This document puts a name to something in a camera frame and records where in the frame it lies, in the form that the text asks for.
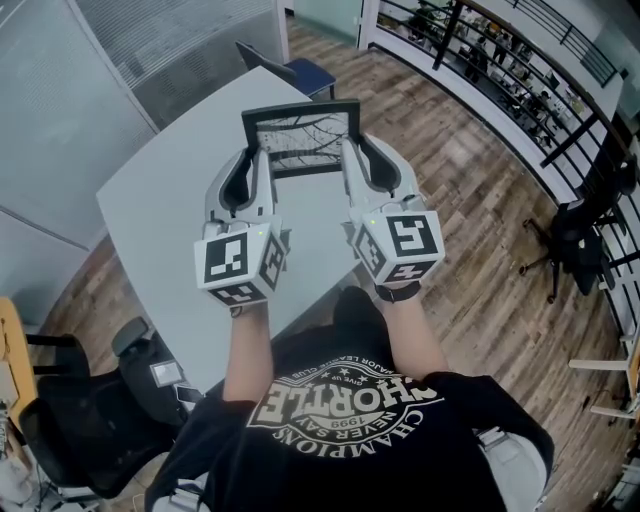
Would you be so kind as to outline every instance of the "chair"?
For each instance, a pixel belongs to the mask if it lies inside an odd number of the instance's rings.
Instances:
[[[558,295],[560,265],[566,273],[572,273],[580,292],[588,295],[598,275],[603,275],[609,288],[615,286],[603,240],[594,226],[619,224],[626,232],[624,217],[617,203],[622,195],[630,195],[635,189],[638,167],[635,160],[620,164],[618,170],[600,186],[571,203],[561,204],[551,222],[549,233],[533,219],[524,221],[525,229],[533,227],[538,239],[548,252],[542,258],[520,267],[524,276],[533,267],[549,262],[553,271],[553,290],[547,302],[553,304]]]
[[[167,353],[153,348],[159,337],[142,339],[144,322],[134,322],[114,339],[121,349],[118,369],[89,378],[42,377],[38,398],[20,415],[27,444],[56,486],[89,487],[102,498],[114,498],[147,462],[173,446],[179,413],[163,416],[180,406],[173,389],[143,382],[144,375],[153,381],[148,361],[166,360]]]
[[[236,47],[247,69],[262,66],[309,97],[329,88],[331,99],[335,99],[335,77],[310,60],[295,59],[287,64],[278,64],[267,59],[250,44],[236,41]]]

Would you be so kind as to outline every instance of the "black railing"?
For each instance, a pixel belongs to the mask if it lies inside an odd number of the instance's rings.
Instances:
[[[562,14],[542,0],[505,0],[522,11],[555,37],[582,63],[589,73],[605,86],[616,74],[616,68],[604,54]]]
[[[489,98],[544,153],[541,166],[555,168],[578,198],[597,194],[600,184],[630,157],[609,118],[559,63],[471,0],[447,8],[422,2],[418,10],[381,0],[378,28],[429,55],[433,69],[447,67]],[[624,200],[640,225],[634,200]],[[624,215],[619,224],[597,229],[610,259],[626,258],[622,263],[633,274],[631,258],[640,257],[640,247]],[[623,243],[627,234],[631,252]],[[618,277],[621,268],[614,268]],[[635,328],[640,287],[637,282],[620,286]],[[612,297],[605,293],[623,331]]]

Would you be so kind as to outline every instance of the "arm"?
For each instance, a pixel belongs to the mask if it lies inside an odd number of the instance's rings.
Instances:
[[[245,307],[231,324],[231,349],[222,399],[259,402],[273,382],[266,303]]]
[[[422,380],[430,373],[449,371],[419,295],[394,303],[383,301],[382,314],[387,321],[393,362],[400,373]]]

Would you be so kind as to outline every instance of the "glass wall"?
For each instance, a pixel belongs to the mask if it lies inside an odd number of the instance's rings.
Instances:
[[[127,85],[162,129],[246,67],[237,40],[276,62],[274,2],[76,0]]]

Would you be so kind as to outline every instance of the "black frame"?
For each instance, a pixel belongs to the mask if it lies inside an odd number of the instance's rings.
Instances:
[[[353,140],[358,140],[360,137],[360,101],[358,100],[305,101],[302,103],[290,103],[288,105],[245,110],[242,112],[242,124],[244,125],[244,133],[247,136],[249,152],[251,155],[254,155],[260,147],[258,143],[258,123],[271,119],[344,112],[349,116],[349,137]]]

